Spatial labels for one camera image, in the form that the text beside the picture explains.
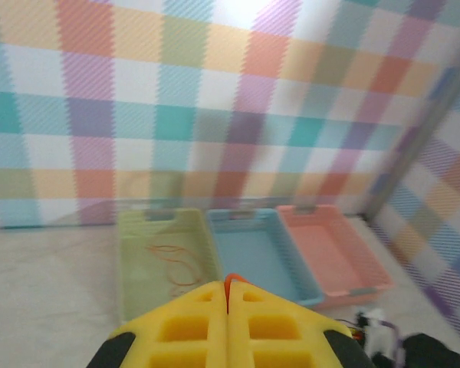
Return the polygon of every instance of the pastel plaid wallpaper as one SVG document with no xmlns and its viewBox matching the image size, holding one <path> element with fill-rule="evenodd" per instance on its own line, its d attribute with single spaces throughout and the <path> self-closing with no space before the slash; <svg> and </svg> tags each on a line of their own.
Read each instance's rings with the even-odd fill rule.
<svg viewBox="0 0 460 368">
<path fill-rule="evenodd" d="M 373 227 L 460 334 L 460 95 Z"/>
<path fill-rule="evenodd" d="M 459 43 L 460 0 L 0 0 L 0 226 L 357 212 Z"/>
</svg>

